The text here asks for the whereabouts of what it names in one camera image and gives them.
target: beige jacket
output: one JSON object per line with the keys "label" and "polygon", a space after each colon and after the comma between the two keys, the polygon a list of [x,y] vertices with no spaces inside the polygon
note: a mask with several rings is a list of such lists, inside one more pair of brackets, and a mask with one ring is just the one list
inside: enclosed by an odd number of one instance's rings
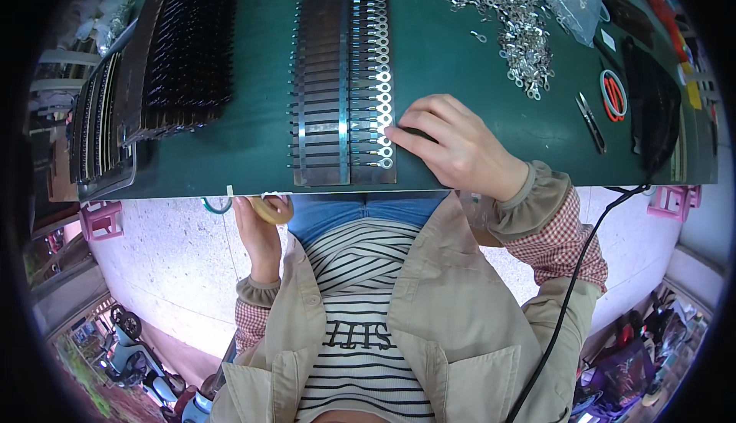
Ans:
{"label": "beige jacket", "polygon": [[[536,297],[519,308],[475,243],[454,194],[422,228],[393,289],[387,325],[427,393],[437,423],[504,421],[554,330],[570,283],[555,276],[572,272],[587,229],[578,222],[579,202],[569,177],[538,161],[530,166],[522,191],[492,205],[489,229],[535,268],[542,282]],[[568,229],[560,232],[563,226]],[[585,280],[605,279],[597,241],[591,249],[552,355],[516,421],[550,423],[570,415],[578,356],[601,295],[600,284]],[[258,304],[253,302],[257,289],[247,283],[238,288],[241,300]],[[210,420],[291,423],[323,342],[325,321],[311,265],[289,235],[266,334],[235,363],[223,363],[227,383]]]}

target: white label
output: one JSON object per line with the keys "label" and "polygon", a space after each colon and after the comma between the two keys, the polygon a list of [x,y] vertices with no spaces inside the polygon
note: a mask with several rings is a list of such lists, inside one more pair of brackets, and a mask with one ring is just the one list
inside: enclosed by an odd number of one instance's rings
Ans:
{"label": "white label", "polygon": [[603,42],[606,43],[606,46],[611,48],[613,52],[616,52],[616,41],[613,39],[613,36],[606,33],[603,29],[601,29],[601,36],[603,37]]}

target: hand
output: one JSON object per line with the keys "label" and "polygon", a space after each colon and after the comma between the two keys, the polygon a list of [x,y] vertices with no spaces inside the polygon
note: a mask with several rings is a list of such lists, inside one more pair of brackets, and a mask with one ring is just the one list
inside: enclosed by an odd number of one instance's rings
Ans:
{"label": "hand", "polygon": [[[276,209],[285,210],[288,206],[279,198],[265,198],[265,202]],[[281,238],[276,225],[263,221],[258,216],[250,199],[236,196],[233,199],[235,223],[238,225],[240,240],[250,257],[250,279],[268,284],[279,279],[278,269],[281,261]]]}
{"label": "hand", "polygon": [[526,182],[529,166],[507,152],[483,120],[449,94],[418,99],[398,125],[419,129],[437,140],[386,128],[391,142],[422,158],[446,187],[508,201]]}

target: yellow tape roll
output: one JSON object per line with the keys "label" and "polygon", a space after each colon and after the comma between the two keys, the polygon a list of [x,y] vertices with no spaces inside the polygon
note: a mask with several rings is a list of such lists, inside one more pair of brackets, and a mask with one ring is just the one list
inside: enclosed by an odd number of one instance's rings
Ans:
{"label": "yellow tape roll", "polygon": [[286,197],[286,203],[289,205],[289,209],[281,212],[274,209],[271,204],[261,199],[260,196],[252,196],[248,199],[258,216],[271,225],[285,224],[294,216],[294,205],[291,203],[290,197]]}

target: pink plastic stool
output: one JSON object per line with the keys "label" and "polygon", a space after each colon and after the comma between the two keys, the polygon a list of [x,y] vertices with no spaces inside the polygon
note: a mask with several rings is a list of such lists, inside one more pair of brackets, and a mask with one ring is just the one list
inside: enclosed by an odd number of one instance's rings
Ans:
{"label": "pink plastic stool", "polygon": [[[662,204],[662,195],[665,195],[665,203]],[[670,202],[677,206],[677,210],[670,209]],[[650,216],[672,218],[685,223],[690,209],[700,207],[700,186],[679,187],[676,185],[658,186],[654,194],[654,204],[646,209]]]}
{"label": "pink plastic stool", "polygon": [[[90,207],[93,207],[95,204],[99,204],[99,207],[95,210],[90,210]],[[122,210],[123,203],[120,201],[115,203],[108,201],[94,201],[90,202],[87,207],[82,207],[79,210],[79,224],[82,225],[82,235],[85,240],[104,241],[106,239],[122,236],[122,228],[118,231],[114,231],[118,227],[115,222],[115,216]],[[104,229],[107,233],[95,236],[94,232],[98,229]]]}

